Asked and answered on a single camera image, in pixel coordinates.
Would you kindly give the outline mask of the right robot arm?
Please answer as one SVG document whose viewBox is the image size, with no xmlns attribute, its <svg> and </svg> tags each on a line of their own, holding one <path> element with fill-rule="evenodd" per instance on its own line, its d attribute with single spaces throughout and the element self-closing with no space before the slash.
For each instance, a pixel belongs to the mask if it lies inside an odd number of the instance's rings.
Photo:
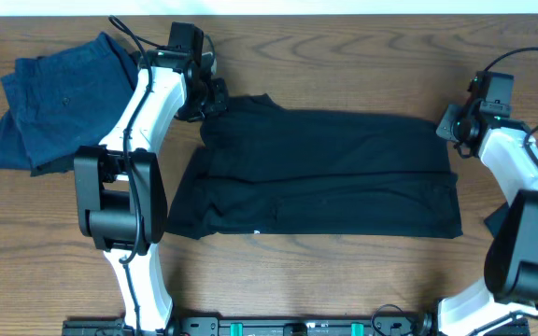
<svg viewBox="0 0 538 336">
<path fill-rule="evenodd" d="M 491 171 L 508 205 L 483 277 L 439 302 L 440 335 L 485 335 L 521 317 L 538 318 L 538 147 L 529 127 L 510 117 L 513 85 L 511 75 L 477 72 L 467 103 L 450 105 L 436 131 Z"/>
</svg>

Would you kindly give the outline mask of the black t-shirt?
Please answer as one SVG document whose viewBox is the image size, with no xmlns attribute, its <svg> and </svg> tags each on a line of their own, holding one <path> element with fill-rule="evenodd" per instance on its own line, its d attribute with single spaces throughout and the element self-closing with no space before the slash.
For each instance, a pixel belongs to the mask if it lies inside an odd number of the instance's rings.
<svg viewBox="0 0 538 336">
<path fill-rule="evenodd" d="M 458 179 L 427 120 L 243 96 L 205 119 L 200 135 L 169 233 L 461 235 Z"/>
</svg>

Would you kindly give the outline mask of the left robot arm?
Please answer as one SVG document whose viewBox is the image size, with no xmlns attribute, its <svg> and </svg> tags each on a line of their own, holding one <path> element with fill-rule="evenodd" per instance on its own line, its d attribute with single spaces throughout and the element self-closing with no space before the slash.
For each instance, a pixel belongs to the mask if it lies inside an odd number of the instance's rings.
<svg viewBox="0 0 538 336">
<path fill-rule="evenodd" d="M 65 335 L 179 335 L 163 280 L 158 243 L 168 202 L 158 154 L 173 120 L 200 121 L 226 107 L 213 76 L 211 39 L 192 23 L 173 22 L 168 42 L 141 49 L 134 94 L 114 128 L 74 157 L 81 233 L 110 263 L 125 304 L 117 319 L 69 320 Z"/>
</svg>

